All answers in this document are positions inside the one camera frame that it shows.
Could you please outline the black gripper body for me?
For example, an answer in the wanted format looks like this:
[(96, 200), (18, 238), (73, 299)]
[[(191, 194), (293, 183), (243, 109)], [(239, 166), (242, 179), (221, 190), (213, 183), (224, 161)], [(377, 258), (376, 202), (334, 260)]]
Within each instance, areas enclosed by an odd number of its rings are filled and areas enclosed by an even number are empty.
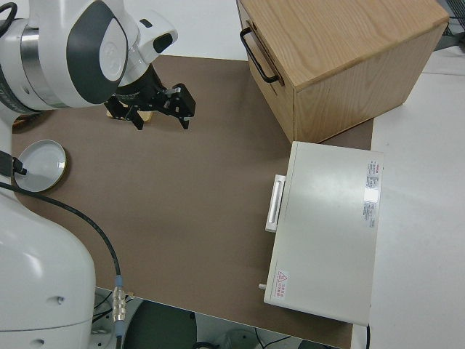
[(136, 106), (138, 111), (171, 113), (165, 91), (154, 67), (148, 67), (137, 80), (117, 88), (115, 113), (127, 113), (129, 106)]

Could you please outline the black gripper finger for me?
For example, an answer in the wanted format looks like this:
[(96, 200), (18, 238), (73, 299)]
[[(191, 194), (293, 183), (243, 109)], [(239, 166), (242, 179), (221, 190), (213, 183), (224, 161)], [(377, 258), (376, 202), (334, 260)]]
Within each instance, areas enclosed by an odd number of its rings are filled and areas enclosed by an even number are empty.
[(116, 97), (111, 97), (104, 103), (110, 117), (116, 120), (130, 121), (138, 130), (142, 130), (144, 121), (133, 105), (124, 105)]
[(195, 101), (184, 84), (176, 84), (165, 91), (167, 97), (166, 108), (169, 115), (180, 122), (183, 129), (189, 128), (189, 123), (195, 115)]
[(0, 151), (0, 173), (3, 176), (13, 176), (15, 173), (26, 175), (27, 169), (23, 163), (16, 157)]

